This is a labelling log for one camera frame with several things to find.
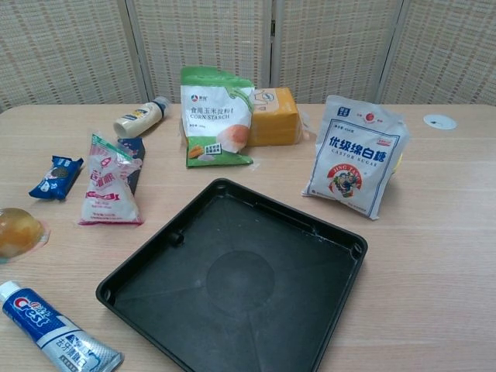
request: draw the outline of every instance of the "black plastic tray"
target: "black plastic tray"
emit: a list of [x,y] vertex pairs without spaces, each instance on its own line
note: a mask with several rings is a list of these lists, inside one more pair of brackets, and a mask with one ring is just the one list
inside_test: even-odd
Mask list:
[[186,371],[315,371],[366,251],[358,235],[218,179],[96,295]]

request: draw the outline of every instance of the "orange cheese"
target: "orange cheese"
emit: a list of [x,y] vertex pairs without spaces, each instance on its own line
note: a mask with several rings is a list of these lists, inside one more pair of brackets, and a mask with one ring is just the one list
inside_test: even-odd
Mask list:
[[257,89],[254,106],[247,146],[294,145],[300,140],[300,117],[289,88]]

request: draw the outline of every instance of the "green and white bag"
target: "green and white bag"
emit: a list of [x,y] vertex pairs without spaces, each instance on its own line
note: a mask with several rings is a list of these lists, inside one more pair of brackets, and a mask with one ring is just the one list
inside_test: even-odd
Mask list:
[[181,70],[181,114],[188,167],[251,164],[238,154],[250,134],[253,83],[215,67]]

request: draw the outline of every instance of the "corn starch bag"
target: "corn starch bag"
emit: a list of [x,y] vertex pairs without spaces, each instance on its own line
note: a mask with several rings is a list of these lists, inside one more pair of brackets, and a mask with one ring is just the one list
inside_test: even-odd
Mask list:
[[302,194],[335,199],[378,219],[384,188],[409,137],[401,115],[330,95],[312,176]]
[[181,70],[183,128],[188,138],[188,167],[251,164],[238,154],[250,135],[251,81],[215,67]]

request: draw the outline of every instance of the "wooden table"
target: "wooden table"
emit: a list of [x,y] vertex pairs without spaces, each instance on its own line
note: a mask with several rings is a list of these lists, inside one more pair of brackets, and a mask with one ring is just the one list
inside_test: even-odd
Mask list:
[[[60,312],[124,352],[121,371],[179,368],[95,298],[98,283],[184,207],[211,180],[227,177],[362,235],[364,265],[320,370],[496,370],[496,108],[484,105],[391,105],[405,114],[412,140],[387,186],[380,219],[370,221],[334,201],[303,198],[315,137],[297,146],[250,150],[246,167],[186,169],[178,134],[180,107],[144,137],[146,158],[136,200],[146,222],[79,226],[88,184],[84,170],[64,202],[28,191],[51,156],[88,158],[97,129],[135,105],[21,106],[0,115],[0,208],[24,208],[52,229],[50,241],[0,266],[0,282],[36,289]],[[301,105],[318,126],[323,105]],[[442,131],[422,117],[443,113],[458,127]],[[5,316],[0,317],[0,371],[54,370]]]

